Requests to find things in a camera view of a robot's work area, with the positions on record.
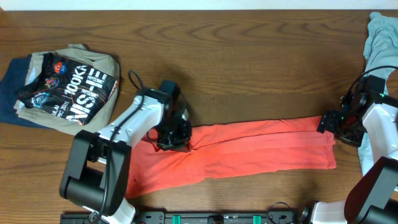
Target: wood grain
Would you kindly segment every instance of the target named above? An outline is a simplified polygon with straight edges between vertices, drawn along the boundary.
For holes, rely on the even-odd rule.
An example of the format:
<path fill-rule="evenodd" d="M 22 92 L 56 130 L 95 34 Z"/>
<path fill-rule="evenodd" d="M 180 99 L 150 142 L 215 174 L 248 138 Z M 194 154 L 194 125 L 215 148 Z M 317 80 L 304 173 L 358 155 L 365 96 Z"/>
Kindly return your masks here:
<path fill-rule="evenodd" d="M 86 44 L 121 66 L 113 118 L 132 102 L 126 78 L 179 83 L 195 126 L 299 118 L 338 108 L 364 69 L 369 11 L 4 12 L 0 78 L 12 58 Z M 398 16 L 397 11 L 383 11 Z M 389 80 L 392 93 L 397 79 Z M 0 124 L 0 222 L 58 223 L 83 209 L 58 195 L 73 136 Z M 286 170 L 161 190 L 131 202 L 186 210 L 265 210 L 276 201 L 343 200 L 361 178 L 355 148 L 335 146 L 334 170 Z"/>
<path fill-rule="evenodd" d="M 0 6 L 0 21 L 1 21 L 1 18 L 2 18 L 2 15 L 4 14 L 4 10 L 2 9 L 2 7 Z"/>

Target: black mount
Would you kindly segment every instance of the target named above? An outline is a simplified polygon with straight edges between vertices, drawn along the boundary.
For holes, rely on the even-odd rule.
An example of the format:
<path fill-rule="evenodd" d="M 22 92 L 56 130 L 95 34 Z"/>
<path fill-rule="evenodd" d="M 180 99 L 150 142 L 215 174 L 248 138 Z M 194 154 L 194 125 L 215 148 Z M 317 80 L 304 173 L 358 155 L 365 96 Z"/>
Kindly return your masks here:
<path fill-rule="evenodd" d="M 110 142 L 88 131 L 80 131 L 74 138 L 72 149 L 63 173 L 60 195 L 79 206 L 100 210 L 104 195 L 105 174 L 87 166 L 106 155 Z M 112 166 L 109 173 L 109 197 L 104 214 L 116 212 L 126 194 L 129 177 L 131 147 L 120 141 L 113 143 Z"/>
<path fill-rule="evenodd" d="M 381 157 L 349 193 L 344 216 L 349 224 L 397 224 L 398 161 Z"/>
<path fill-rule="evenodd" d="M 164 113 L 165 117 L 155 127 L 159 134 L 157 147 L 163 151 L 189 152 L 189 140 L 192 135 L 191 123 L 182 118 L 185 108 L 179 111 L 175 110 L 178 96 L 181 94 L 180 88 L 175 82 L 164 80 L 159 87 L 159 91 L 171 96 L 171 101 L 168 105 L 165 104 L 165 110 L 167 110 Z"/>

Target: orange towel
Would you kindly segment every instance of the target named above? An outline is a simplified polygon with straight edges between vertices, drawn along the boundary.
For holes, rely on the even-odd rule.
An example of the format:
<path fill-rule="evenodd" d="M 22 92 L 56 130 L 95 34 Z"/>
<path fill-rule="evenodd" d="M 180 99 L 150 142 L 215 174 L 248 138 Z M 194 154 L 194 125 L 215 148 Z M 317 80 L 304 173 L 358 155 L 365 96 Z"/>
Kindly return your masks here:
<path fill-rule="evenodd" d="M 288 169 L 336 167 L 332 133 L 320 117 L 217 124 L 192 129 L 189 153 L 157 151 L 147 139 L 131 152 L 126 198 L 156 190 Z"/>

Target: black cable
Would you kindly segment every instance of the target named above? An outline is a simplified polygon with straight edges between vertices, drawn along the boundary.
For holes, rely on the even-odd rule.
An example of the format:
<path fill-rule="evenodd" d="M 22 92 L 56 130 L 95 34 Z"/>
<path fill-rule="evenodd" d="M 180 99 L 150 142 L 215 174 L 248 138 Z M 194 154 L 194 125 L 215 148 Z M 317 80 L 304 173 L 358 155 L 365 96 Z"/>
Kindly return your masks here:
<path fill-rule="evenodd" d="M 152 139 L 149 137 L 149 131 L 147 132 L 147 139 L 149 139 L 151 142 L 153 142 L 153 143 L 156 143 L 156 144 L 157 144 L 157 142 L 156 142 L 156 141 L 152 140 Z"/>
<path fill-rule="evenodd" d="M 130 70 L 130 71 L 129 71 L 129 79 L 130 79 L 131 83 L 132 83 L 137 89 L 139 89 L 138 86 L 137 86 L 137 85 L 134 83 L 134 81 L 132 80 L 132 78 L 131 78 L 131 76 L 130 76 L 130 73 L 133 73 L 133 74 L 137 77 L 137 79 L 138 79 L 138 81 L 139 81 L 139 84 L 140 84 L 140 86 L 141 86 L 141 90 L 144 89 L 144 85 L 142 84 L 142 80 L 141 80 L 140 76 L 139 76 L 134 70 Z M 139 111 L 139 110 L 142 108 L 142 105 L 144 104 L 144 97 L 145 97 L 144 92 L 142 92 L 142 100 L 141 100 L 141 102 L 139 103 L 138 107 L 137 107 L 133 112 L 131 112 L 131 114 L 129 114 L 124 120 L 122 120 L 122 122 L 120 122 L 116 127 L 114 127 L 113 132 L 112 132 L 112 135 L 111 135 L 111 138 L 109 139 L 109 147 L 108 147 L 108 151 L 107 151 L 107 155 L 106 155 L 106 167 L 105 167 L 105 173 L 106 173 L 105 175 L 106 175 L 106 176 L 105 176 L 104 197 L 103 197 L 103 199 L 102 199 L 101 209 L 99 210 L 99 212 L 98 212 L 98 214 L 97 214 L 95 220 L 93 221 L 94 224 L 97 224 L 97 223 L 101 220 L 102 214 L 104 213 L 104 210 L 105 210 L 106 201 L 107 201 L 107 199 L 108 199 L 108 192 L 109 192 L 109 172 L 110 172 L 110 167 L 111 167 L 111 151 L 113 150 L 113 140 L 114 140 L 114 137 L 115 137 L 117 134 L 119 134 L 119 130 L 120 130 L 120 128 L 124 125 L 124 123 L 125 123 L 126 121 L 128 121 L 135 113 L 137 113 L 137 111 Z"/>
<path fill-rule="evenodd" d="M 274 221 L 272 221 L 271 218 L 269 218 L 269 212 L 271 211 L 271 209 L 273 208 L 274 205 L 280 205 L 280 204 L 286 205 L 288 208 L 290 208 L 291 210 L 293 210 L 293 209 L 292 209 L 288 204 L 286 204 L 285 202 L 275 202 L 275 203 L 273 203 L 273 204 L 268 208 L 268 212 L 267 212 L 267 218 L 268 218 L 268 220 L 269 220 L 270 222 L 272 222 L 273 224 L 276 224 L 276 223 L 275 223 Z"/>
<path fill-rule="evenodd" d="M 137 75 L 137 73 L 136 73 L 134 70 L 130 70 L 129 73 L 128 73 L 130 82 L 136 87 L 137 90 L 139 90 L 138 86 L 136 85 L 136 83 L 134 82 L 134 80 L 131 78 L 131 74 L 132 74 L 132 73 L 133 73 L 137 78 L 139 78 L 139 75 Z"/>
<path fill-rule="evenodd" d="M 375 70 L 379 70 L 379 69 L 382 69 L 382 68 L 394 68 L 394 69 L 398 69 L 398 67 L 393 66 L 393 65 L 383 65 L 383 66 L 379 66 L 379 67 L 376 67 L 376 68 L 369 69 L 369 70 L 366 71 L 366 72 L 363 72 L 358 78 L 355 79 L 355 81 L 353 82 L 353 84 L 350 86 L 350 88 L 349 88 L 348 91 L 347 91 L 346 96 L 349 96 L 349 95 L 350 95 L 351 90 L 352 90 L 353 87 L 355 86 L 355 83 L 357 83 L 358 80 L 359 80 L 360 78 L 362 78 L 364 75 L 368 74 L 369 72 L 373 72 L 373 71 L 375 71 Z"/>
<path fill-rule="evenodd" d="M 182 99 L 184 100 L 184 106 L 182 110 L 180 110 L 180 112 L 175 115 L 176 118 L 181 117 L 184 114 L 185 110 L 187 109 L 187 100 L 185 99 L 185 96 L 184 94 L 182 94 L 182 92 L 180 92 L 180 94 L 182 96 Z"/>

